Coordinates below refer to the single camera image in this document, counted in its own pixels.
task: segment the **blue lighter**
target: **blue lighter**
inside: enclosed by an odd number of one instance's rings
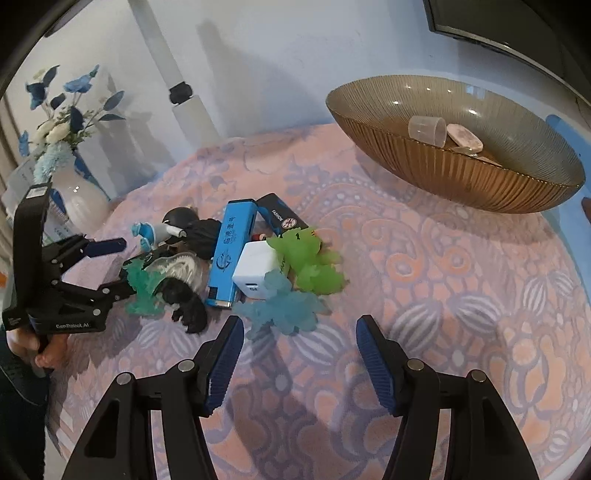
[[[213,255],[205,303],[212,307],[231,309],[238,288],[232,275],[244,245],[250,240],[256,219],[256,202],[252,199],[232,200],[226,206],[222,229]]]

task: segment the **window curtain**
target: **window curtain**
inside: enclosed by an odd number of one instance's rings
[[[18,153],[18,129],[6,96],[0,99],[0,195],[6,191],[8,177],[21,161]],[[0,210],[0,271],[8,273],[12,261],[12,229]]]

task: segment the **black plush toy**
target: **black plush toy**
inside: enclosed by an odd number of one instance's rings
[[[200,220],[197,212],[188,207],[177,207],[170,210],[162,220],[162,223],[181,228],[187,236],[178,238],[172,236],[166,243],[176,245],[183,242],[188,249],[199,258],[211,260],[216,250],[217,238],[222,228],[219,220],[208,218]]]
[[[169,305],[178,305],[173,312],[173,321],[187,327],[187,333],[201,333],[207,327],[205,305],[191,287],[178,278],[168,277],[159,283],[154,294],[162,294]]]

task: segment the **white charger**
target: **white charger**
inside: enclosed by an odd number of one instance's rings
[[[248,298],[266,300],[275,292],[265,288],[265,274],[276,269],[285,276],[290,270],[283,254],[265,241],[248,242],[238,259],[232,281]]]

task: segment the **white pipe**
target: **white pipe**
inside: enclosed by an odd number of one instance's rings
[[[183,74],[162,35],[154,11],[148,0],[128,0],[128,2],[160,75],[170,90],[184,81]],[[193,95],[180,105],[173,105],[173,113],[187,141],[194,149],[211,147],[219,143],[220,136],[198,95]]]
[[[128,2],[160,75],[170,90],[183,81],[183,75],[162,35],[154,11],[147,0],[128,0]]]

